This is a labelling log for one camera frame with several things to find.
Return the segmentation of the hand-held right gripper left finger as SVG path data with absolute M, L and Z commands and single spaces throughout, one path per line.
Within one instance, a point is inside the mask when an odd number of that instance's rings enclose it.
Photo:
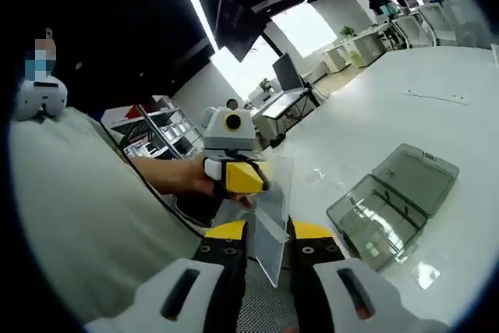
M 206 232 L 194 256 L 181 258 L 136 291 L 133 304 L 87 332 L 234 332 L 246 292 L 247 223 Z

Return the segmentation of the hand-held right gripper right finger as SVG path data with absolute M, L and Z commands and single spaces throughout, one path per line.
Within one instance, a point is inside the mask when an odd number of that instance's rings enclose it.
M 399 291 L 358 258 L 345 258 L 332 232 L 288 220 L 290 288 L 301 332 L 447 332 L 417 317 Z

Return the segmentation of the person's left hand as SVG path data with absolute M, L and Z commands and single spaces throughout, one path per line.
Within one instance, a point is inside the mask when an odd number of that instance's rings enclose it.
M 230 199 L 241 204 L 245 208 L 252 208 L 253 204 L 248 195 L 227 193 L 219 190 L 217 182 L 209 177 L 204 171 L 204 159 L 205 157 L 203 154 L 198 154 L 196 157 L 187 160 L 188 191 L 196 191 L 197 193 L 202 193 L 208 197 L 218 199 Z

